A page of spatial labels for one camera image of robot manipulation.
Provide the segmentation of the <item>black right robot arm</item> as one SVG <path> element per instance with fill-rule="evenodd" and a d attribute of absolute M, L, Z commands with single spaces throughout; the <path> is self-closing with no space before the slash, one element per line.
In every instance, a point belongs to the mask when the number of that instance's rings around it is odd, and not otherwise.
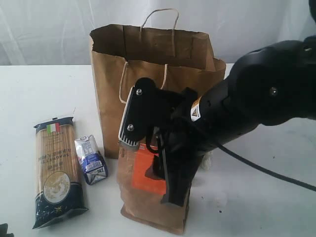
<path fill-rule="evenodd" d="M 198 96 L 140 78 L 131 88 L 119 142 L 138 150 L 157 141 L 154 174 L 166 181 L 163 203 L 183 206 L 203 156 L 259 125 L 316 118 L 316 38 L 285 40 L 239 58 L 223 81 Z"/>

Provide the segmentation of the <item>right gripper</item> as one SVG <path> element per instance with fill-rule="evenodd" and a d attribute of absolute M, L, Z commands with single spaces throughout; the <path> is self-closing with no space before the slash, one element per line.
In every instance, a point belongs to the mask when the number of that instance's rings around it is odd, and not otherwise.
<path fill-rule="evenodd" d="M 131 87 L 118 133 L 119 142 L 138 150 L 145 139 L 151 145 L 157 136 L 159 148 L 145 176 L 165 180 L 166 192 L 161 203 L 184 206 L 192 180 L 203 159 L 202 142 L 193 136 L 193 122 L 205 109 L 204 97 L 186 87 L 180 93 L 159 89 L 150 78 L 140 78 Z"/>

